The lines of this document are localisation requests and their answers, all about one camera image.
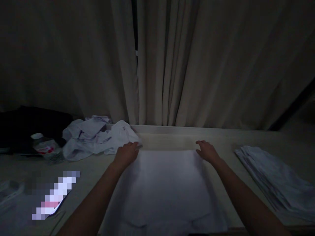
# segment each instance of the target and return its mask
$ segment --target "table surface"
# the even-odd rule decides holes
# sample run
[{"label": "table surface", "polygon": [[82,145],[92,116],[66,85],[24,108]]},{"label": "table surface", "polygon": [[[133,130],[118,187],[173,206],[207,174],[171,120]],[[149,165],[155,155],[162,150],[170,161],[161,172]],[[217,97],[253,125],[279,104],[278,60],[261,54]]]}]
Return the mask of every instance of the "table surface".
[{"label": "table surface", "polygon": [[[210,142],[214,145],[220,157],[226,161],[233,171],[272,211],[271,205],[234,154],[236,148],[244,145],[260,147],[282,159],[301,178],[315,185],[315,173],[313,171],[313,167],[315,166],[314,145],[293,140],[280,132],[140,125],[134,125],[132,128],[142,139],[143,149],[145,150],[190,150],[198,148],[198,145],[195,144],[196,140]],[[55,227],[53,230],[53,235],[55,235],[96,184],[108,165],[113,161],[114,156],[105,156],[100,153],[78,162],[65,161],[54,166],[48,166],[42,160],[30,161],[19,159],[17,156],[0,157],[0,181],[8,179],[23,181],[31,173],[33,176],[40,176],[39,179],[42,179],[42,181],[52,181],[53,178],[61,177],[63,171],[81,171],[80,180],[68,194],[59,209],[59,211],[65,211],[60,223],[55,227],[54,221],[49,224],[49,221],[45,220],[46,225],[44,228],[46,231],[43,230],[42,234],[43,232],[51,232]],[[230,228],[242,228],[243,224],[215,169],[207,162],[204,162],[204,164],[218,200],[228,216]],[[286,226],[311,225],[311,223],[298,218],[276,215]]]}]

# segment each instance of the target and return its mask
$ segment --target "beige curtain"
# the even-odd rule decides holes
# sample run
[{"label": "beige curtain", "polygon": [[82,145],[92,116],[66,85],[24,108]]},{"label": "beige curtain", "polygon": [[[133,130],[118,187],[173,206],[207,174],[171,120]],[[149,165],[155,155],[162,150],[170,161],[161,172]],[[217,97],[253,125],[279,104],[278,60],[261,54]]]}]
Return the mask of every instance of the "beige curtain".
[{"label": "beige curtain", "polygon": [[315,77],[315,1],[137,0],[139,123],[268,129]]},{"label": "beige curtain", "polygon": [[2,111],[27,105],[138,123],[131,1],[2,6]]}]

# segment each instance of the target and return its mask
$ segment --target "plastic bottle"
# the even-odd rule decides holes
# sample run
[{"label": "plastic bottle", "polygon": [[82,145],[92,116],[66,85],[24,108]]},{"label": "plastic bottle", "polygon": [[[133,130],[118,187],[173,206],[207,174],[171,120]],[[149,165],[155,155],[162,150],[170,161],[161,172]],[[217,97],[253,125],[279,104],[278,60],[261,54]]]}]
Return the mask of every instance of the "plastic bottle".
[{"label": "plastic bottle", "polygon": [[54,139],[46,138],[41,133],[33,134],[31,138],[34,139],[33,148],[48,161],[48,164],[58,164],[65,160],[61,147]]}]

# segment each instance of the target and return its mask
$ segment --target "hand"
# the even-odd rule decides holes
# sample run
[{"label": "hand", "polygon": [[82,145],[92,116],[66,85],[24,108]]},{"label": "hand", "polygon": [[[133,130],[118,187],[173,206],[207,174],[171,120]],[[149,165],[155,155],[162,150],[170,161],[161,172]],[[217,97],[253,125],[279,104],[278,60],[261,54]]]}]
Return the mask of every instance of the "hand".
[{"label": "hand", "polygon": [[139,150],[136,150],[137,145],[138,142],[129,142],[124,146],[119,147],[112,164],[119,168],[127,168],[138,156]]},{"label": "hand", "polygon": [[200,146],[200,150],[197,149],[196,152],[202,157],[202,159],[210,162],[211,164],[220,160],[220,156],[210,143],[202,140],[197,141],[196,144]]}]

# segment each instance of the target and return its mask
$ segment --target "crumpled white clothes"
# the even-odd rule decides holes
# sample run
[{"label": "crumpled white clothes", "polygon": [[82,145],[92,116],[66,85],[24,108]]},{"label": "crumpled white clothes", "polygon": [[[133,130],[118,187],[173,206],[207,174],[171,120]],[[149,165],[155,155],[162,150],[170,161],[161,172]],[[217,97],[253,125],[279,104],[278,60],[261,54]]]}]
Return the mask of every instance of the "crumpled white clothes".
[{"label": "crumpled white clothes", "polygon": [[141,139],[125,121],[118,121],[112,130],[105,130],[110,122],[107,116],[77,119],[65,128],[62,137],[67,141],[63,147],[63,155],[68,161],[79,161],[92,154],[104,152],[105,155],[114,155],[118,147],[128,142],[139,142]]},{"label": "crumpled white clothes", "polygon": [[313,185],[258,147],[243,146],[235,153],[276,211],[315,222]]},{"label": "crumpled white clothes", "polygon": [[124,171],[102,235],[188,235],[228,230],[202,159],[194,150],[140,150]]}]

